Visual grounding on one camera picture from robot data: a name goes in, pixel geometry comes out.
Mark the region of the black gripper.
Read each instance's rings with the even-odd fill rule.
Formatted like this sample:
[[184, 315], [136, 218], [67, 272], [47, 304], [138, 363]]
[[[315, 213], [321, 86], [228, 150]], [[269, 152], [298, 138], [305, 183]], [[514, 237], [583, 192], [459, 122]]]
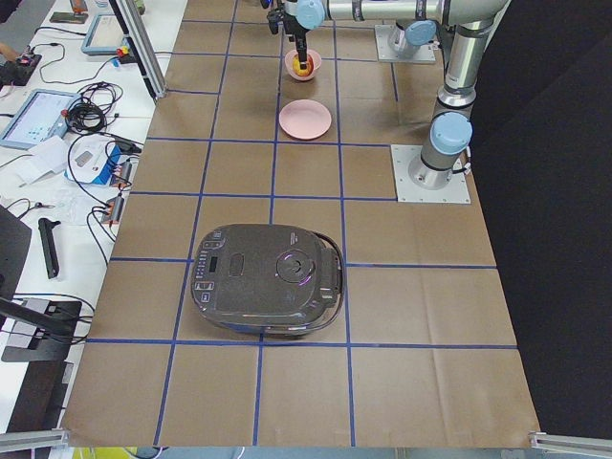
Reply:
[[283, 27], [289, 40], [296, 46], [295, 71], [305, 73], [307, 71], [307, 32], [297, 21], [297, 1], [282, 1]]

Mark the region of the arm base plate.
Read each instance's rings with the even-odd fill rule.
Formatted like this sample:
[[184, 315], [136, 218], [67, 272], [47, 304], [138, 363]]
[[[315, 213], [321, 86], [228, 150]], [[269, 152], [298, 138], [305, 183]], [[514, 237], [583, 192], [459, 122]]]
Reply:
[[411, 204], [471, 203], [461, 160], [446, 171], [429, 169], [422, 162], [420, 145], [391, 144], [397, 201]]
[[405, 31], [396, 25], [376, 25], [374, 31], [380, 62], [433, 64], [436, 60], [429, 42], [419, 46], [410, 44], [405, 38]]

